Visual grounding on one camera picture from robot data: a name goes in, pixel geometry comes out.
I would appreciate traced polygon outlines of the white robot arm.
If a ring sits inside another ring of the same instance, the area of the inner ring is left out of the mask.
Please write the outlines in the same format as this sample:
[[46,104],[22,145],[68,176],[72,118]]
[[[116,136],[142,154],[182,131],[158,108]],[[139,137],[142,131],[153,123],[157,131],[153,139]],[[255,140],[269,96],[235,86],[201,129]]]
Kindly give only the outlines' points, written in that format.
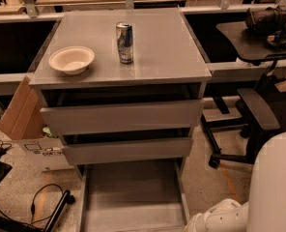
[[246,203],[224,199],[193,216],[183,232],[286,232],[286,132],[261,148]]

